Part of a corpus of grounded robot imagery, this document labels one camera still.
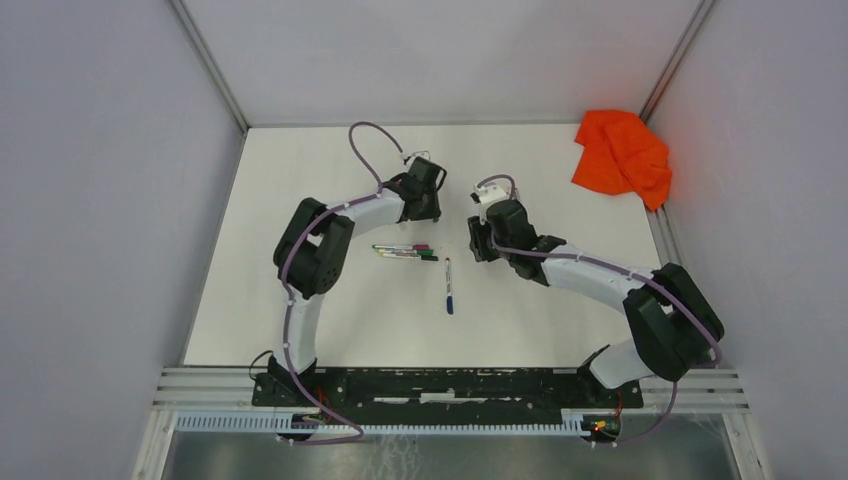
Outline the blue capped marker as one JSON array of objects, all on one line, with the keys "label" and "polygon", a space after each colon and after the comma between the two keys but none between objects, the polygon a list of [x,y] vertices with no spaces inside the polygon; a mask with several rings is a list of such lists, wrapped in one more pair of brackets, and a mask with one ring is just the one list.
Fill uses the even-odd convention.
[{"label": "blue capped marker", "polygon": [[449,257],[445,258],[445,281],[446,281],[446,312],[453,315],[455,311],[452,282],[452,263]]}]

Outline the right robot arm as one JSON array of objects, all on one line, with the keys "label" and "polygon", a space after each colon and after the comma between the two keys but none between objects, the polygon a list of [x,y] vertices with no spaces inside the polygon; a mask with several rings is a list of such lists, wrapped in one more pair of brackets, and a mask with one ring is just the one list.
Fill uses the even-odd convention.
[{"label": "right robot arm", "polygon": [[476,261],[502,259],[525,280],[581,294],[624,315],[629,339],[601,348],[581,366],[589,373],[577,382],[585,405],[606,406],[630,381],[655,376],[676,382],[694,367],[720,363],[724,326],[682,266],[627,268],[538,234],[516,199],[475,194],[472,200],[477,213],[468,227]]}]

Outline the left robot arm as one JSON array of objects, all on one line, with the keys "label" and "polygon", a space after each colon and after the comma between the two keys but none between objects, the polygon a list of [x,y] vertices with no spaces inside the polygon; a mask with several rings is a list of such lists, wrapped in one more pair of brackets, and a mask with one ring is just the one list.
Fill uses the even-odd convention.
[{"label": "left robot arm", "polygon": [[438,221],[446,177],[443,167],[417,156],[373,193],[335,204],[312,197],[300,202],[273,254],[285,291],[281,343],[273,353],[284,373],[275,392],[288,406],[302,407],[313,397],[314,381],[304,373],[317,363],[322,303],[343,273],[351,241],[383,226]]}]

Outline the purple capped horizontal marker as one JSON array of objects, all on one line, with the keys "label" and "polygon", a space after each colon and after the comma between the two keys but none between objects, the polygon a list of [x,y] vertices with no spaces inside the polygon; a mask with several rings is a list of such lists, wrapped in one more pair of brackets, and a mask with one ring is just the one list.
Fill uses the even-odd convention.
[{"label": "purple capped horizontal marker", "polygon": [[431,250],[431,247],[428,244],[414,244],[414,245],[379,245],[373,244],[372,248],[380,251],[423,251],[423,250]]}]

